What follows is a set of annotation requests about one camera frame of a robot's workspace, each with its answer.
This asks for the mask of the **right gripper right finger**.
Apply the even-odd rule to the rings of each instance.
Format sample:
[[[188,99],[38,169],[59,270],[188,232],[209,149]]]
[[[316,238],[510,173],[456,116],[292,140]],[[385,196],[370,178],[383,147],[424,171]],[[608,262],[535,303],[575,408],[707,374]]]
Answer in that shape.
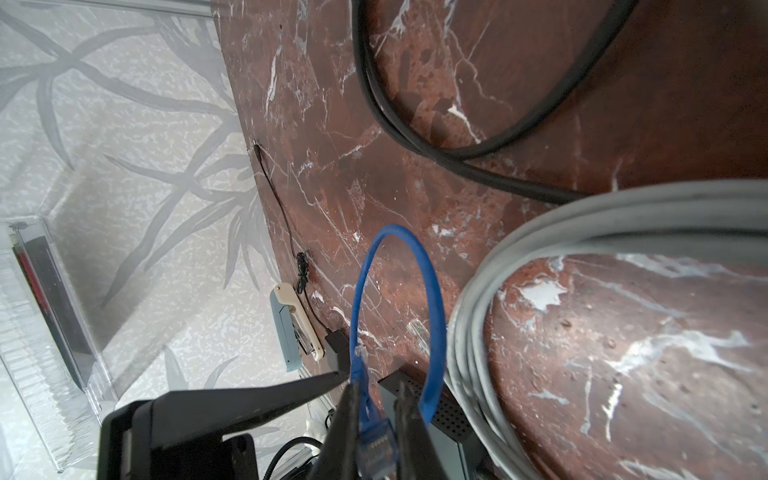
[[[395,435],[398,447],[397,478],[447,478],[427,432],[412,388],[401,383],[394,404]]]

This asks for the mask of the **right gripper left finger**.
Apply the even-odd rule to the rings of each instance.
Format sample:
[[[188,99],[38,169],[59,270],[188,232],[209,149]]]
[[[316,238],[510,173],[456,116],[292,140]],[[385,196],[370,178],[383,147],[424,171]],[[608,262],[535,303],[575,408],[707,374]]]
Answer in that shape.
[[[317,462],[308,479],[356,479],[357,438],[359,431],[360,388],[348,384],[333,416]]]

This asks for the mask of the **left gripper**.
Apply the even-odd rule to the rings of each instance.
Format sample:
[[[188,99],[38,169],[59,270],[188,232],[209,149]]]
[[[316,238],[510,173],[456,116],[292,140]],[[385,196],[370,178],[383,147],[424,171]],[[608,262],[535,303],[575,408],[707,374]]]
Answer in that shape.
[[[269,387],[169,392],[103,420],[98,479],[256,479],[246,430],[341,385],[338,372]]]

